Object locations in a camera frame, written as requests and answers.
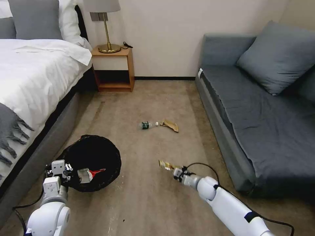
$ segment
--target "gray sofa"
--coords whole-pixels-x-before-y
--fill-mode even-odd
[[[294,93],[296,83],[272,96],[236,66],[254,40],[204,35],[197,89],[237,191],[308,196],[315,190],[315,108]]]

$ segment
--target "white pillow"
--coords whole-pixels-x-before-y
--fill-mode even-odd
[[[12,17],[8,0],[0,0],[0,18]]]
[[[74,9],[76,5],[75,0],[59,0],[59,28],[63,40],[84,46],[78,15]]]

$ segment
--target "white bedsheet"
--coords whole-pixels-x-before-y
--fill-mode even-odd
[[[0,40],[0,103],[35,130],[22,127],[30,136],[24,146],[9,141],[16,159],[1,150],[13,165],[0,162],[0,175],[4,177],[0,185],[42,131],[58,102],[91,67],[91,57],[88,49],[63,40]]]

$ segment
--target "black trash bag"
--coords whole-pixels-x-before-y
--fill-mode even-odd
[[[106,187],[119,176],[121,167],[119,150],[110,140],[97,135],[83,135],[57,160],[65,160],[73,168],[71,180],[63,185],[80,192],[94,192]],[[97,173],[90,183],[81,184],[77,171],[84,168],[105,171]]]

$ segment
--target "carpet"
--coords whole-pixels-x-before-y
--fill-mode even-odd
[[[163,118],[176,122],[179,133],[167,127],[138,129],[141,121]],[[221,184],[254,210],[293,224],[295,235],[315,235],[312,205],[292,199],[249,199],[234,190],[194,81],[136,81],[133,93],[85,93],[77,124],[64,147],[83,134],[104,136],[116,145],[122,159],[121,173],[98,192],[69,190],[71,219],[65,236],[232,235],[196,191],[159,168],[159,159],[176,165],[210,164],[217,170]],[[206,167],[191,170],[214,177]],[[41,178],[21,204],[32,202],[40,190]],[[36,207],[20,212],[27,219]],[[290,233],[288,227],[267,225],[275,235]],[[16,236],[21,232],[20,222],[12,215],[0,235]]]

